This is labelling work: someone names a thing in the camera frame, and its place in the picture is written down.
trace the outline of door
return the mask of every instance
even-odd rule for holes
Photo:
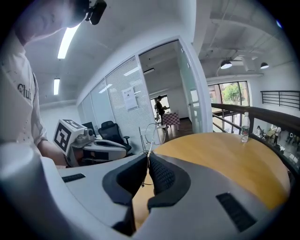
[[[183,89],[186,94],[189,117],[193,125],[193,132],[200,133],[202,132],[202,120],[196,83],[186,53],[179,41],[177,41],[177,60]]]

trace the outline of bottle label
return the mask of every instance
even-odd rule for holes
[[[249,135],[249,127],[248,126],[242,126],[242,135],[247,136]]]

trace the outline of red and white checkered cloth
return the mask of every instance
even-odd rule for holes
[[[179,120],[178,114],[176,112],[164,114],[163,115],[163,124],[166,124],[167,126],[179,125],[180,120]]]

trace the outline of black metal railing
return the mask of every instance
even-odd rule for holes
[[[276,104],[300,110],[300,91],[261,91],[263,104]]]
[[[232,125],[233,128],[237,128],[239,130],[239,134],[241,131],[241,121],[240,125],[237,125],[231,121],[226,120],[225,116],[230,116],[233,114],[240,114],[240,117],[244,112],[248,112],[250,118],[250,128],[249,128],[249,137],[256,139],[272,149],[277,156],[281,159],[284,165],[291,171],[294,176],[298,176],[299,174],[299,167],[289,160],[286,156],[284,156],[278,148],[270,144],[269,142],[263,140],[262,138],[253,134],[253,126],[254,126],[254,119],[260,119],[267,123],[273,124],[277,127],[281,127],[284,130],[287,130],[297,136],[300,136],[300,118],[295,116],[285,114],[282,112],[271,111],[263,108],[258,107],[250,107],[250,106],[240,106],[240,105],[228,105],[228,104],[215,104],[212,103],[211,107],[218,108],[221,111],[214,112],[212,114],[213,118],[217,118]],[[222,132],[227,133],[225,129],[221,126],[213,122],[213,125],[219,128]]]

